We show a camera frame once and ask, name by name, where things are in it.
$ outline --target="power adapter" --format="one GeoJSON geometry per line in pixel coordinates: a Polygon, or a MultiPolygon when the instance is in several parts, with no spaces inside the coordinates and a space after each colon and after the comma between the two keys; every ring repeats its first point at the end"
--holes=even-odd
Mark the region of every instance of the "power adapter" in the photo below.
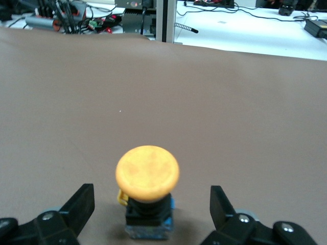
{"type": "Polygon", "coordinates": [[[327,39],[327,19],[306,20],[305,30],[312,36],[327,39]]]}

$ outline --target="yellow button cap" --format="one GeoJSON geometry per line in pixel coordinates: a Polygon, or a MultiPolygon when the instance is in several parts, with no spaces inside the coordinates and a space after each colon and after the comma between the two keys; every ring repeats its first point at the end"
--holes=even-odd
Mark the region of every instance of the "yellow button cap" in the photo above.
{"type": "Polygon", "coordinates": [[[166,196],[176,186],[179,166],[167,150],[153,145],[128,151],[118,162],[116,180],[124,194],[140,201],[166,196]]]}

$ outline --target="screw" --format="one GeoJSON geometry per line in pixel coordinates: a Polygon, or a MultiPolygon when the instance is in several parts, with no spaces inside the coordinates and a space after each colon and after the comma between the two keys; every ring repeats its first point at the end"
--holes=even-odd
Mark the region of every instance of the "screw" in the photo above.
{"type": "Polygon", "coordinates": [[[241,222],[244,222],[244,223],[249,223],[249,222],[250,222],[249,217],[246,216],[246,215],[244,215],[244,214],[241,214],[241,215],[239,216],[239,219],[240,219],[241,222]]]}
{"type": "Polygon", "coordinates": [[[7,226],[8,224],[9,224],[9,221],[6,221],[6,220],[1,221],[1,222],[0,222],[0,229],[1,229],[2,227],[7,226]]]}
{"type": "Polygon", "coordinates": [[[287,223],[282,223],[282,229],[286,232],[293,232],[294,229],[291,225],[287,224],[287,223]]]}
{"type": "Polygon", "coordinates": [[[53,214],[52,214],[52,213],[46,213],[46,214],[42,217],[42,220],[44,220],[44,221],[48,221],[48,220],[50,220],[52,217],[53,217],[53,214]]]}

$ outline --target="white desk surface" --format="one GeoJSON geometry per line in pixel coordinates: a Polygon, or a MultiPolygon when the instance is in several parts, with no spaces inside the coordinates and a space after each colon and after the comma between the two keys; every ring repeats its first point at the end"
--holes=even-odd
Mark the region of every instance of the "white desk surface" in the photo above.
{"type": "MultiPolygon", "coordinates": [[[[277,9],[248,10],[257,16],[292,20],[302,15],[294,11],[291,16],[280,16],[277,9]]],[[[197,11],[178,1],[177,11],[197,11]]],[[[327,19],[327,13],[310,13],[320,19],[327,19]]],[[[255,18],[244,12],[200,12],[184,17],[176,15],[176,22],[199,31],[176,28],[175,40],[184,45],[216,48],[226,51],[240,51],[255,54],[269,54],[315,60],[327,60],[327,40],[314,38],[304,30],[305,22],[281,22],[278,20],[255,18]]]]}

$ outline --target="table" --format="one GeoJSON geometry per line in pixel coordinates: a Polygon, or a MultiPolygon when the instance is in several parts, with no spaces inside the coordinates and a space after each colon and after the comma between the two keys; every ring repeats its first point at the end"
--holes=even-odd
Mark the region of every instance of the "table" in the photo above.
{"type": "MultiPolygon", "coordinates": [[[[241,8],[256,16],[292,20],[303,15],[294,11],[291,16],[280,16],[277,9],[241,8]]],[[[197,11],[178,1],[178,12],[197,11]]],[[[327,13],[310,13],[320,19],[327,19],[327,13]]],[[[240,51],[256,54],[269,54],[316,60],[327,60],[327,40],[314,38],[304,30],[305,22],[281,22],[255,18],[244,12],[201,12],[186,16],[176,15],[176,22],[195,28],[198,34],[176,29],[176,41],[184,45],[216,48],[227,51],[240,51]]]]}
{"type": "Polygon", "coordinates": [[[7,28],[0,61],[0,217],[23,224],[94,183],[80,243],[153,244],[124,232],[114,174],[152,144],[180,165],[165,244],[214,229],[211,185],[264,225],[293,221],[326,243],[326,62],[7,28]]]}

